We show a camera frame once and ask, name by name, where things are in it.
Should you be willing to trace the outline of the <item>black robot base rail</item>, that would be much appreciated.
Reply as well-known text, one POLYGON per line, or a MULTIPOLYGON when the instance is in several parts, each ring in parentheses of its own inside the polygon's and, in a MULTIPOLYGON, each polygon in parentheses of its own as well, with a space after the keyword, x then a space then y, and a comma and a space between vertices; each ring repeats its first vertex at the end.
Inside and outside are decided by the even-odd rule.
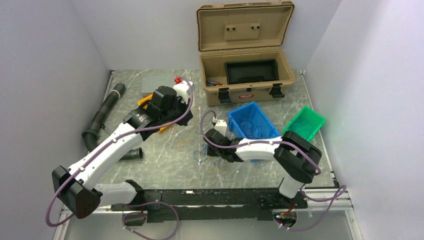
POLYGON ((145 190, 144 197, 131 205, 107 204, 93 213, 131 213, 125 222, 132 226, 139 226, 142 221, 162 223, 176 219, 276 219, 290 225, 296 222, 298 213, 324 211, 328 205, 336 211, 353 208, 348 192, 337 187, 306 188, 293 199, 279 195, 276 188, 161 189, 145 190))

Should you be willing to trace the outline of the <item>orange plastic bin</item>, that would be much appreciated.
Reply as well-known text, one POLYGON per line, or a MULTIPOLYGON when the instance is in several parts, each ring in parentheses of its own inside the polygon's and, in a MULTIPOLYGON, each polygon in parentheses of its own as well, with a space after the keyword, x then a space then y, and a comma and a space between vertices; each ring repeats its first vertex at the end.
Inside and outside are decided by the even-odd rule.
MULTIPOLYGON (((153 97, 153 93, 151 93, 151 94, 147 95, 146 97, 144 97, 143 99, 139 100, 137 102, 137 104, 140 106, 140 105, 146 103, 147 101, 150 101, 152 99, 152 97, 153 97)), ((159 132, 161 133, 161 132, 165 131, 166 129, 168 129, 169 127, 170 127, 170 125, 169 126, 165 126, 165 127, 161 127, 159 129, 159 132)))

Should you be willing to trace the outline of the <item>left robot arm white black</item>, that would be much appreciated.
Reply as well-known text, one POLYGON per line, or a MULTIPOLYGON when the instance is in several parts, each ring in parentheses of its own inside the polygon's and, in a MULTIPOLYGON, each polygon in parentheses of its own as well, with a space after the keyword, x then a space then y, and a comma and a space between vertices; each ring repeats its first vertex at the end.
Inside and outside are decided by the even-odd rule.
POLYGON ((115 131, 87 156, 68 168, 60 165, 52 172, 55 197, 78 219, 105 205, 125 204, 131 210, 139 209, 145 201, 145 191, 135 181, 100 184, 100 178, 161 128, 171 124, 186 126, 193 117, 192 104, 191 82, 157 88, 149 100, 130 111, 115 131))

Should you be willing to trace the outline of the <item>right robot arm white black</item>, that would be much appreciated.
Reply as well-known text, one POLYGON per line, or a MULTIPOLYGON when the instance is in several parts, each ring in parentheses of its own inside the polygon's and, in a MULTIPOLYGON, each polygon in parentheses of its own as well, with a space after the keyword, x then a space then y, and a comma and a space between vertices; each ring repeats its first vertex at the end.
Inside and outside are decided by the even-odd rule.
POLYGON ((216 129, 201 134, 209 149, 230 163, 250 160, 279 163, 285 174, 275 200, 282 208, 289 207, 301 187, 310 184, 315 176, 321 174, 321 150, 293 131, 268 139, 229 139, 216 129))

